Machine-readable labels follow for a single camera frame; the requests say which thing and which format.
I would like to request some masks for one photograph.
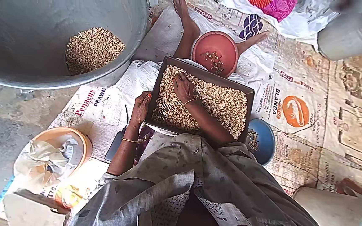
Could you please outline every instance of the woman's foot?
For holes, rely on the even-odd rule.
[[[183,35],[190,35],[194,40],[199,38],[201,30],[198,25],[191,19],[188,13],[188,6],[185,0],[173,0],[175,12],[181,19],[184,28]]]
[[[238,55],[241,56],[241,54],[243,54],[243,52],[245,52],[248,48],[263,41],[265,38],[269,36],[269,33],[270,31],[264,31],[260,34],[252,36],[251,38],[241,43],[236,43],[238,49]]]

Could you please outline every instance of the gold bangle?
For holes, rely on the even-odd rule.
[[[193,101],[193,100],[196,100],[196,98],[194,98],[194,99],[192,99],[192,100],[189,100],[189,101],[185,102],[184,106],[185,106],[186,104],[188,104],[189,102]]]
[[[125,138],[121,138],[121,140],[124,140],[124,141],[129,141],[129,142],[132,142],[132,143],[137,143],[137,144],[140,144],[140,143],[143,143],[146,141],[146,139],[148,138],[148,134],[145,135],[145,137],[142,139],[142,140],[138,140],[138,141],[134,141],[134,140],[128,140],[128,139],[125,139]]]
[[[124,140],[124,141],[129,141],[129,142],[132,142],[132,143],[139,143],[139,141],[134,141],[134,140],[128,140],[128,139],[125,139],[125,138],[121,138],[121,140]]]

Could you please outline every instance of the floor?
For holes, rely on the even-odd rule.
[[[22,147],[45,130],[78,88],[28,91],[0,86],[0,192]],[[0,220],[0,225],[7,225]]]

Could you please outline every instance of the black tray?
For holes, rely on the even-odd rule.
[[[158,93],[160,91],[160,83],[163,79],[163,73],[166,69],[167,65],[177,66],[180,69],[185,70],[187,73],[192,74],[198,79],[204,80],[205,82],[210,82],[212,84],[223,86],[225,88],[233,88],[238,89],[240,91],[243,91],[245,93],[245,96],[247,97],[247,115],[245,118],[245,128],[241,135],[238,138],[239,142],[245,143],[245,140],[247,139],[248,134],[248,124],[249,124],[249,117],[251,116],[251,110],[252,110],[252,103],[254,101],[254,90],[246,87],[244,85],[241,85],[237,82],[234,82],[232,80],[228,80],[226,78],[222,78],[218,75],[212,74],[206,70],[203,70],[201,68],[198,68],[192,64],[186,63],[182,60],[175,59],[170,56],[166,56],[163,60],[163,64],[161,65],[160,72],[158,73],[156,83],[154,84],[154,88],[152,91],[152,99],[148,105],[148,115],[146,116],[145,123],[148,125],[156,126],[164,130],[168,130],[177,134],[183,134],[183,133],[189,133],[188,131],[180,130],[178,128],[173,128],[170,126],[166,126],[164,124],[159,124],[156,121],[152,119],[153,110],[157,108],[156,100],[158,98]]]

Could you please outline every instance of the orange bowl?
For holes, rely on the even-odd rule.
[[[75,137],[76,140],[79,140],[81,143],[79,143],[79,145],[83,146],[83,153],[82,153],[82,159],[80,160],[80,163],[78,164],[77,167],[75,167],[75,169],[72,171],[72,173],[69,175],[73,175],[76,171],[78,171],[78,169],[86,162],[88,161],[88,159],[90,158],[90,156],[92,155],[92,143],[90,142],[89,138],[85,135],[83,135],[81,132],[79,132],[76,129],[70,128],[70,127],[54,127],[51,129],[48,129],[46,131],[43,131],[41,133],[39,133],[37,136],[35,136],[32,141],[35,140],[40,140],[40,141],[51,141],[52,139],[62,136],[62,135],[66,135],[69,133],[75,133],[76,136]],[[61,144],[55,144],[55,143],[50,143],[52,146],[54,146],[55,148],[59,148],[61,146]]]
[[[221,31],[210,31],[202,35],[195,43],[192,50],[192,60],[204,66],[209,72],[216,74],[213,63],[206,53],[216,53],[223,63],[223,70],[219,76],[228,78],[237,68],[238,50],[234,40]]]

